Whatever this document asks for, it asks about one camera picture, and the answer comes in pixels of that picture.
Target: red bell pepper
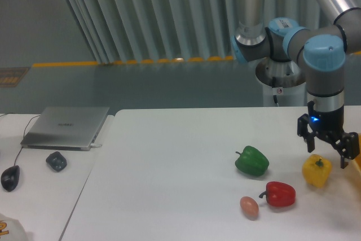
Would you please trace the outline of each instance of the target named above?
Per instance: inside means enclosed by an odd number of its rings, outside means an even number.
[[[296,191],[286,183],[269,182],[266,185],[266,191],[259,197],[266,196],[269,205],[275,207],[285,207],[294,204],[296,201]]]

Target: blue joint cap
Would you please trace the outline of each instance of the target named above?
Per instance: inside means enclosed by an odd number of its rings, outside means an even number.
[[[312,37],[305,43],[303,58],[309,67],[317,71],[335,71],[345,63],[344,42],[329,34]]]
[[[292,28],[291,30],[288,31],[288,33],[284,36],[284,39],[283,39],[283,43],[282,43],[282,47],[283,47],[283,51],[286,53],[287,57],[288,56],[288,45],[289,45],[289,42],[291,41],[292,37],[297,33],[299,32],[300,30],[303,30],[303,29],[306,29],[304,27],[295,27],[295,28]]]
[[[281,37],[286,36],[291,29],[299,26],[295,20],[286,17],[272,19],[268,24],[270,31]]]
[[[236,37],[235,36],[231,37],[231,45],[232,45],[233,50],[235,52],[236,60],[239,63],[247,63],[247,60],[244,58],[241,50],[239,49],[239,46],[238,46],[238,44],[236,42]]]

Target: gray wall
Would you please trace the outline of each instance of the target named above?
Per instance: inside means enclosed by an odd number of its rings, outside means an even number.
[[[0,68],[92,60],[65,0],[0,0]]]

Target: laptop logo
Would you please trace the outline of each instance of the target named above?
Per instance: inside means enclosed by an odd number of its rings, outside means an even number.
[[[73,126],[74,124],[58,124],[59,126]]]

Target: black object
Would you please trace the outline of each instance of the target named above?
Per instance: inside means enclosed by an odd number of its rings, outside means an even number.
[[[11,192],[17,187],[17,184],[19,183],[19,177],[20,177],[19,166],[11,166],[1,174],[2,187],[6,191]]]
[[[59,152],[53,152],[46,159],[46,162],[56,172],[62,171],[68,164],[64,156]]]
[[[297,134],[307,143],[307,151],[315,149],[315,137],[331,146],[341,156],[341,168],[348,163],[345,159],[354,159],[360,153],[358,133],[346,133],[344,125],[344,107],[332,112],[318,112],[314,110],[314,102],[308,102],[309,114],[303,114],[297,121]]]

